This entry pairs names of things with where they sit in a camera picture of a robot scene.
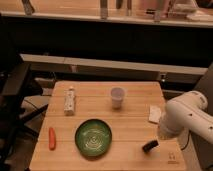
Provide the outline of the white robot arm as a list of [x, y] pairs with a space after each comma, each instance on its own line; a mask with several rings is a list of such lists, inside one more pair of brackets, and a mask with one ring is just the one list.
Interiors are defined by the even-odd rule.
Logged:
[[184, 128], [213, 144], [213, 116], [205, 112], [207, 98], [199, 91], [189, 91], [168, 100], [158, 123], [158, 137], [178, 137]]

